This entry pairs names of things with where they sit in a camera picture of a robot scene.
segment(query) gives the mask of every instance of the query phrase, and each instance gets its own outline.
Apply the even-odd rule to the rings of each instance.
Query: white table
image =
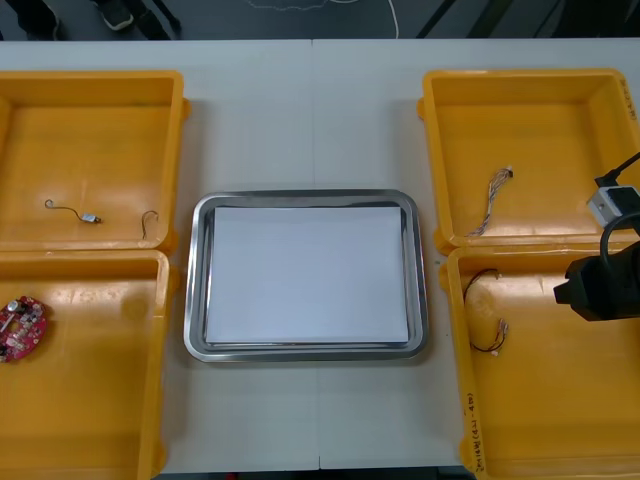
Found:
[[[2,69],[177,69],[184,130],[176,226],[213,191],[386,187],[422,216],[431,344],[409,361],[205,365],[167,348],[165,472],[458,463],[462,420],[423,126],[433,69],[607,66],[640,92],[636,40],[400,40],[0,45]],[[176,256],[184,265],[185,249]]]

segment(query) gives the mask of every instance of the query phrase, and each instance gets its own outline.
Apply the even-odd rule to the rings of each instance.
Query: yellow plastic bin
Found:
[[[441,271],[464,410],[460,453],[480,480],[640,476],[640,322],[587,322],[553,294],[571,261],[597,253],[461,248]],[[465,302],[484,269],[499,278],[479,277]],[[491,344],[500,318],[509,332],[499,355],[473,349]]]
[[[0,479],[159,473],[171,278],[157,251],[0,253],[0,303],[33,296],[49,320],[0,365]]]
[[[418,114],[429,143],[443,253],[456,247],[592,243],[602,229],[588,199],[594,179],[640,150],[624,77],[610,69],[438,71],[423,81]],[[489,227],[489,181],[511,166]],[[640,167],[621,184],[640,184]],[[616,233],[615,241],[635,234]]]
[[[178,72],[0,73],[0,251],[173,250],[188,113]]]

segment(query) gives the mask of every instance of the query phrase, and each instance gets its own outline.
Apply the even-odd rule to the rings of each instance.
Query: white paper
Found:
[[[401,212],[218,208],[207,341],[406,342]]]

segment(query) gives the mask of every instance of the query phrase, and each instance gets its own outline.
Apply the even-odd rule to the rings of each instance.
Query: wire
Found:
[[[477,345],[475,345],[473,342],[471,343],[471,346],[478,350],[479,352],[483,352],[483,353],[493,353],[493,352],[497,352],[498,350],[500,350],[502,348],[502,345],[504,345],[504,341],[507,339],[507,333],[509,332],[509,324],[507,322],[504,321],[503,318],[501,318],[498,321],[498,332],[496,333],[496,338],[493,341],[493,343],[491,344],[490,347],[488,348],[481,348],[478,347]],[[498,339],[500,338],[500,334],[502,334],[502,340],[500,340],[500,342],[498,342]]]
[[[251,0],[244,0],[247,4],[249,4],[252,8],[257,10],[276,10],[277,12],[287,12],[289,10],[297,10],[298,12],[307,12],[309,10],[316,10],[320,8],[324,8],[324,6],[329,3],[331,0],[322,0],[321,3],[316,5],[309,5],[308,7],[300,7],[298,5],[289,5],[288,7],[277,7],[275,5],[256,5]]]
[[[489,201],[487,205],[487,213],[484,216],[484,220],[480,224],[478,228],[467,233],[467,237],[479,237],[483,235],[489,226],[489,219],[491,218],[491,210],[493,208],[493,201],[496,199],[496,195],[498,194],[498,190],[507,183],[507,181],[513,178],[513,170],[511,167],[501,168],[498,170],[491,181],[489,182]]]
[[[611,237],[611,233],[618,225],[633,220],[634,218],[640,218],[640,212],[625,213],[624,215],[614,218],[604,227],[604,232],[602,232],[602,236],[600,237],[600,261],[610,275],[613,275],[614,270],[613,264],[611,263],[611,256],[609,255],[609,237]]]
[[[466,302],[467,300],[467,292],[469,291],[469,288],[471,288],[471,285],[476,283],[483,275],[486,275],[489,272],[495,273],[496,280],[500,278],[500,273],[495,268],[485,268],[484,270],[480,270],[473,277],[471,277],[471,280],[469,280],[469,283],[467,283],[467,287],[464,289],[464,292],[462,293],[463,302]],[[505,322],[504,318],[501,318],[498,321],[498,331],[496,332],[496,337],[493,339],[493,342],[491,343],[491,345],[489,345],[487,348],[482,348],[482,347],[478,347],[472,341],[469,341],[469,343],[475,350],[479,352],[498,355],[498,350],[500,350],[502,348],[502,345],[504,345],[504,341],[507,339],[508,332],[509,332],[509,324]]]
[[[617,185],[616,180],[618,179],[622,171],[629,168],[634,163],[636,163],[638,159],[640,159],[640,152],[636,153],[629,160],[626,160],[625,162],[623,162],[622,165],[620,165],[619,167],[616,167],[613,170],[610,170],[604,176],[596,178],[596,184],[599,187],[611,187],[611,186]]]
[[[396,17],[396,8],[393,6],[393,0],[387,0],[393,17],[393,25],[396,27],[396,40],[400,38],[400,27],[398,26],[398,17]]]
[[[44,202],[44,207],[48,208],[49,210],[69,210],[70,212],[73,212],[76,214],[76,217],[78,217],[78,220],[80,220],[81,222],[84,222],[84,220],[82,220],[82,217],[78,214],[78,212],[76,210],[74,210],[73,208],[70,207],[56,207],[53,204],[53,200],[49,199],[46,200]]]
[[[288,7],[278,7],[276,5],[256,5],[251,0],[244,0],[249,6],[258,10],[275,10],[277,12],[287,12],[289,10],[296,10],[298,12],[308,12],[309,10],[319,10],[324,8],[327,3],[335,3],[338,5],[349,5],[351,3],[358,3],[360,0],[322,0],[322,2],[315,5],[309,5],[308,7],[300,7],[298,5],[289,5]],[[398,17],[396,16],[396,8],[393,5],[393,0],[387,0],[389,8],[391,9],[391,16],[393,18],[393,25],[396,29],[396,40],[400,38],[400,27],[398,26]]]

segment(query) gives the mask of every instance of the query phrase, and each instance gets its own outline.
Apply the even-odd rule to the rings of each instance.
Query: small electronic part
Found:
[[[469,280],[467,287],[464,289],[464,292],[462,293],[463,301],[467,300],[467,293],[469,292],[469,288],[471,288],[471,286],[474,283],[476,283],[481,277],[483,277],[488,273],[493,273],[496,277],[496,280],[500,278],[500,273],[495,268],[485,268],[484,270],[480,270],[473,277],[471,277],[471,280]],[[505,340],[507,339],[508,333],[509,333],[509,324],[504,320],[504,318],[500,318],[498,319],[498,331],[496,332],[496,337],[493,339],[493,342],[491,343],[491,345],[489,345],[486,348],[479,347],[475,343],[470,341],[471,347],[473,347],[473,349],[477,350],[478,352],[490,353],[494,357],[497,357],[498,354],[500,353],[500,349],[502,348]]]
[[[513,178],[513,169],[509,166],[507,168],[501,168],[498,170],[491,181],[489,182],[489,194],[488,194],[488,203],[487,203],[487,213],[484,216],[484,220],[478,228],[469,232],[467,237],[479,237],[483,235],[489,226],[489,220],[491,219],[491,210],[493,209],[493,202],[496,199],[496,195],[500,188],[507,183],[507,181]]]
[[[631,185],[600,187],[588,205],[597,222],[604,228],[622,215],[640,211],[640,193]],[[620,225],[618,229],[632,227],[632,224]]]
[[[83,213],[82,215],[80,215],[78,211],[73,208],[56,206],[53,203],[53,200],[51,199],[46,200],[44,202],[44,206],[49,210],[69,210],[70,212],[73,212],[75,216],[78,218],[78,220],[80,220],[83,223],[93,223],[93,224],[102,223],[102,219],[96,215],[93,215],[92,213]]]
[[[46,328],[45,306],[31,297],[12,300],[0,310],[0,363],[29,355]]]

